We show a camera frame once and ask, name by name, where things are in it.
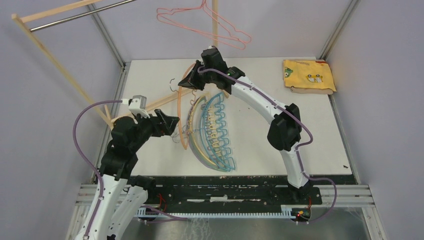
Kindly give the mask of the pink wire hanger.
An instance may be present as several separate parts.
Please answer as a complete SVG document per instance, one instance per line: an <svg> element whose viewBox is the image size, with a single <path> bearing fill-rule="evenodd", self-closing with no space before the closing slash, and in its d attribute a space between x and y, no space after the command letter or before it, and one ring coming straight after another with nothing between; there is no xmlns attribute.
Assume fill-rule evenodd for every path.
<svg viewBox="0 0 424 240"><path fill-rule="evenodd" d="M163 24L189 31L211 40L211 44L244 50L252 37L219 13L218 0L200 0L193 6L158 7L156 19Z"/></svg>

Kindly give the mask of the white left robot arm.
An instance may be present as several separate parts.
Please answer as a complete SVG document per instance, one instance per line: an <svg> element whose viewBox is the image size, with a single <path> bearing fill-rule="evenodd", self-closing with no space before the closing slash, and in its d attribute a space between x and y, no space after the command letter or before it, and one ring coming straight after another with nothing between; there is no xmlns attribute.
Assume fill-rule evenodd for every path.
<svg viewBox="0 0 424 240"><path fill-rule="evenodd" d="M77 240L120 240L137 210L157 198L155 180L131 173L138 161L137 151L151 137L170 136L180 118L160 109L147 118L118 118L111 131L112 139L101 159L98 183Z"/></svg>

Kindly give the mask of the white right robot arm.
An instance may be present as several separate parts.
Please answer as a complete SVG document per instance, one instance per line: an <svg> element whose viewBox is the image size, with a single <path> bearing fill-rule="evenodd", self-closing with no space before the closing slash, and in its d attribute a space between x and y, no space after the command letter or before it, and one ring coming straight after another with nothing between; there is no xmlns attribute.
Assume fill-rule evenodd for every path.
<svg viewBox="0 0 424 240"><path fill-rule="evenodd" d="M289 199L302 204L309 198L313 184L300 158L301 132L306 127L301 122L299 107L294 103L283 104L262 91L238 67L228 66L215 46L205 49L200 56L201 60L195 61L178 86L202 91L207 84L214 84L256 110L269 124L269 144L282 156Z"/></svg>

